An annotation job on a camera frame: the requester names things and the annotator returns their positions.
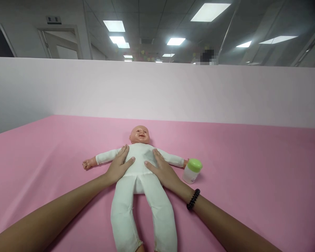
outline white door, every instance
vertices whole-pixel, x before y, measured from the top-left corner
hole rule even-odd
[[[52,58],[73,60],[82,59],[80,57],[77,43],[64,39],[63,36],[55,36],[46,31],[44,32],[44,36]]]

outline baby doll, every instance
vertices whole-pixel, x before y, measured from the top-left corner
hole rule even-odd
[[[135,157],[135,162],[117,182],[111,207],[113,236],[118,252],[135,252],[142,244],[134,222],[133,194],[145,194],[153,213],[155,251],[177,252],[177,235],[174,212],[171,203],[157,176],[148,170],[147,160],[157,167],[153,155],[154,147],[149,145],[150,137],[145,126],[135,127],[129,136],[131,145],[126,162]],[[185,167],[187,161],[158,149],[171,165]],[[84,169],[112,161],[120,149],[101,153],[83,162]]]

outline exit sign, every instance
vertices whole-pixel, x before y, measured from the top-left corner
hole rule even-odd
[[[47,24],[48,25],[61,25],[62,22],[61,22],[61,18],[60,16],[46,16],[46,19],[47,19]]]

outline baby bottle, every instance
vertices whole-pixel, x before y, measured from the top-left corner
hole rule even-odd
[[[189,159],[183,172],[183,180],[188,184],[192,184],[199,175],[202,167],[203,165],[198,159]]]

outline black beaded bracelet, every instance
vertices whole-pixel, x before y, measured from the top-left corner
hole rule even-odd
[[[199,189],[196,189],[196,190],[195,190],[195,193],[194,193],[194,195],[193,195],[191,201],[189,202],[189,204],[187,204],[187,209],[188,209],[189,211],[194,207],[195,201],[196,201],[197,197],[199,196],[200,192],[201,192],[201,191],[200,191]]]

